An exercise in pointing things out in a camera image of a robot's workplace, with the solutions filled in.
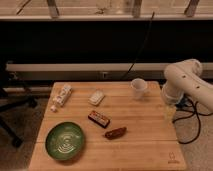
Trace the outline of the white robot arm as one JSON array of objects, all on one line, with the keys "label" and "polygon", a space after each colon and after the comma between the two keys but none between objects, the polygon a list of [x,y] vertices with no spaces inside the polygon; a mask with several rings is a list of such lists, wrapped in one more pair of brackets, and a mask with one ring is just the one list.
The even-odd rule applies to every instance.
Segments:
[{"label": "white robot arm", "polygon": [[162,86],[161,97],[166,104],[165,118],[172,120],[176,107],[184,94],[200,102],[213,112],[213,84],[200,78],[202,64],[196,59],[188,59],[169,64],[164,69],[166,83]]}]

